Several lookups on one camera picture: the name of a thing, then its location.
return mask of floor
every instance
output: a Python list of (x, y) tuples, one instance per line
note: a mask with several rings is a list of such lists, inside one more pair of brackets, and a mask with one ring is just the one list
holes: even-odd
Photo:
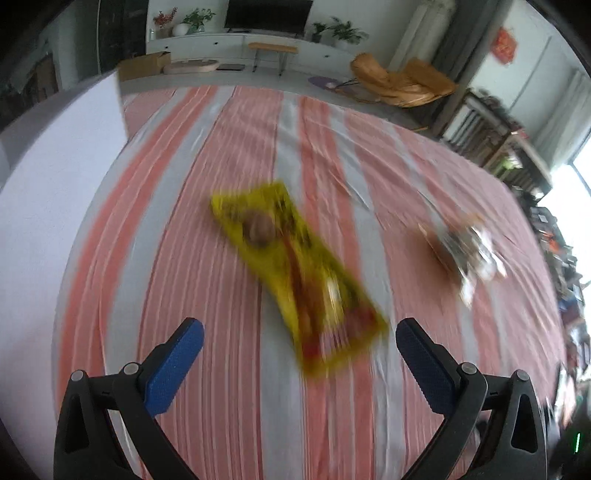
[(256, 72), (245, 69), (242, 72), (208, 72), (208, 73), (184, 73), (173, 75), (156, 75), (128, 80), (121, 84), (121, 93), (146, 92), (148, 90), (170, 87), (190, 87), (198, 85), (246, 85), (261, 88), (272, 88), (285, 92), (307, 95), (328, 103), (352, 108), (359, 112), (371, 113), (401, 125), (408, 129), (419, 127), (419, 124), (408, 112), (383, 103), (359, 103), (337, 93), (323, 90), (308, 82), (309, 74), (287, 70), (281, 77), (276, 69), (259, 67)]

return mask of television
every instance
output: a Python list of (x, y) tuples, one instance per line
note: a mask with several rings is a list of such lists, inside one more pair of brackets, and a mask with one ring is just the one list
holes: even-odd
[(230, 0), (226, 28), (302, 35), (312, 0)]

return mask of tv stand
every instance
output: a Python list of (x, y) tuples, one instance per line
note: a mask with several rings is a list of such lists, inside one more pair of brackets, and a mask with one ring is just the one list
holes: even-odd
[(248, 48), (251, 43), (273, 44), (297, 49), (290, 60), (284, 64), (277, 60), (276, 51), (261, 51), (258, 66), (285, 71), (296, 70), (310, 76), (325, 76), (338, 80), (351, 77), (350, 63), (354, 55), (319, 43), (299, 38), (269, 33), (203, 32), (182, 37), (160, 38), (146, 43), (147, 53), (168, 51), (172, 61), (215, 59), (221, 63), (240, 63), (246, 68), (254, 66), (255, 51)]

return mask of window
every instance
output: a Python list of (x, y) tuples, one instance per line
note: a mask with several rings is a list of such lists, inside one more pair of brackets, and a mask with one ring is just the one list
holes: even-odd
[[(560, 167), (553, 175), (554, 188), (540, 201), (558, 219), (564, 241), (573, 247), (577, 271), (583, 276), (581, 284), (591, 280), (591, 141), (588, 141), (573, 166)], [(591, 286), (583, 293), (587, 298)]]

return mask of plastic bag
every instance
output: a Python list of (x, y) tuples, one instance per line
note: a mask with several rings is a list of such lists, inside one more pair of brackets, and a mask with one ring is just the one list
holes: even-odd
[(494, 253), (491, 234), (479, 217), (431, 233), (423, 229), (423, 233), (437, 258), (459, 281), (460, 298), (468, 308), (472, 307), (478, 279), (486, 283), (496, 275), (506, 277), (505, 266)]
[(302, 220), (282, 183), (215, 195), (212, 210), (274, 295), (304, 373), (325, 372), (388, 331), (367, 294)]

